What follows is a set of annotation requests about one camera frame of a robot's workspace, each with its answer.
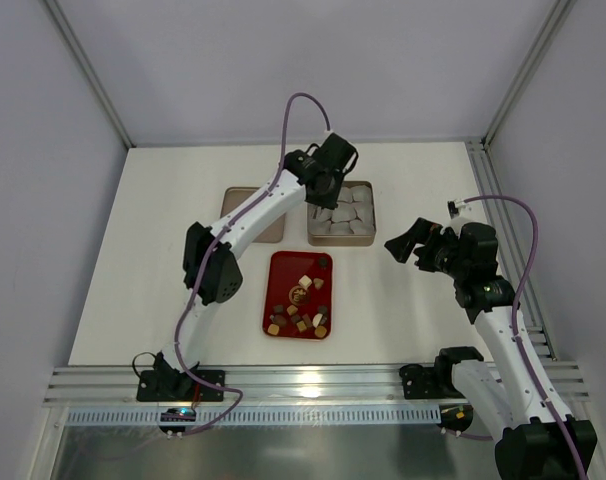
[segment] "white wall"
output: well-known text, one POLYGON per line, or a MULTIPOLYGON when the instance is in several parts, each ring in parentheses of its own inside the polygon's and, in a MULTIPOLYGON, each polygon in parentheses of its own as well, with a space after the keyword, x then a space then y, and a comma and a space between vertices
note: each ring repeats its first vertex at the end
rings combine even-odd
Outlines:
POLYGON ((553 1, 60 3, 141 145, 276 141, 296 90, 353 140, 481 136, 553 1))
POLYGON ((606 429, 606 0, 577 2, 492 153, 504 191, 538 213, 554 344, 606 429))
POLYGON ((39 2, 0 2, 2 480, 67 361, 124 158, 39 2))

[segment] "beige tray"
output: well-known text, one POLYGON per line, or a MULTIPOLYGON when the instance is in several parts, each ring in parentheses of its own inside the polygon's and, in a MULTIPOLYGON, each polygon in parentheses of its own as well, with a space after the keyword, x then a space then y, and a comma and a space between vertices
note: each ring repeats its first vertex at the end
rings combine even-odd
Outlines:
POLYGON ((376 205, 374 203, 374 189, 370 182, 365 181, 345 181, 344 187, 357 187, 366 185, 372 190, 372 208, 374 209, 374 233, 372 235, 314 235, 310 232, 310 216, 312 210, 316 207, 313 205, 307 206, 307 241, 310 245, 316 247, 369 247, 374 243, 376 236, 376 205))
MULTIPOLYGON (((221 217, 224 217, 245 200, 247 200, 258 188, 256 187, 230 187, 225 191, 223 205, 221 206, 221 217)), ((279 217, 272 225, 267 227, 253 243, 279 243, 283 240, 285 230, 285 215, 279 217)))

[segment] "white tabletop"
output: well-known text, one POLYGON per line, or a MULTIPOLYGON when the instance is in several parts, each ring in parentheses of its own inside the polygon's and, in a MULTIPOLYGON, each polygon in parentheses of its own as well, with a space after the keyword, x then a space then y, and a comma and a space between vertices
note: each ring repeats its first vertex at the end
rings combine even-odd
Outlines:
MULTIPOLYGON (((253 244, 244 282, 219 310, 205 363, 220 365, 430 362, 442 347, 474 345, 491 358, 454 299, 452 280, 400 265, 383 248, 417 217, 449 221, 446 202, 478 193, 463 143, 357 145, 349 180, 374 189, 378 232, 371 247, 307 243, 305 206, 287 214, 278 244, 253 244), (323 341, 268 337, 261 329, 271 255, 326 251, 334 259, 333 324, 323 341)), ((126 365, 171 341, 187 300, 182 283, 187 228, 218 218, 225 190, 273 175, 277 146, 130 150, 70 357, 71 365, 126 365)), ((466 215, 486 221, 475 204, 466 215)))

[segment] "red tray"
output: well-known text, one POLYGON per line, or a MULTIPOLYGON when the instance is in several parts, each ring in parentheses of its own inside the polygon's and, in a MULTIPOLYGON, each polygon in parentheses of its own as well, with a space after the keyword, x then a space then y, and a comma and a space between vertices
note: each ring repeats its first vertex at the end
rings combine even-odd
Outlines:
POLYGON ((326 253, 311 252, 276 252, 270 261, 270 273, 267 281, 265 295, 265 309, 263 311, 263 331, 270 337, 302 338, 306 340, 324 340, 332 332, 332 257, 326 253), (299 279, 307 275, 310 279, 320 278, 323 286, 316 289, 314 284, 300 290, 299 279), (304 332, 299 331, 292 321, 292 316, 286 310, 295 304, 297 312, 294 315, 302 317, 308 315, 310 319, 319 313, 319 307, 325 306, 325 323, 323 326, 327 333, 323 338, 317 337, 314 327, 308 327, 304 332), (281 305, 282 313, 275 312, 274 308, 281 305), (287 320, 284 327, 279 327, 277 335, 268 333, 273 324, 272 316, 281 315, 287 320))

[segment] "gray floor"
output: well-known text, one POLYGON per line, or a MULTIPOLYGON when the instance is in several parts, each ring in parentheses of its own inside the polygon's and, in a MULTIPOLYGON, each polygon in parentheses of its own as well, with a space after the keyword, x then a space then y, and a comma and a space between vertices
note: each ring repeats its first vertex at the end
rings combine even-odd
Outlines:
POLYGON ((435 426, 217 429, 183 440, 158 429, 68 427, 54 479, 498 479, 492 442, 440 435, 435 426))

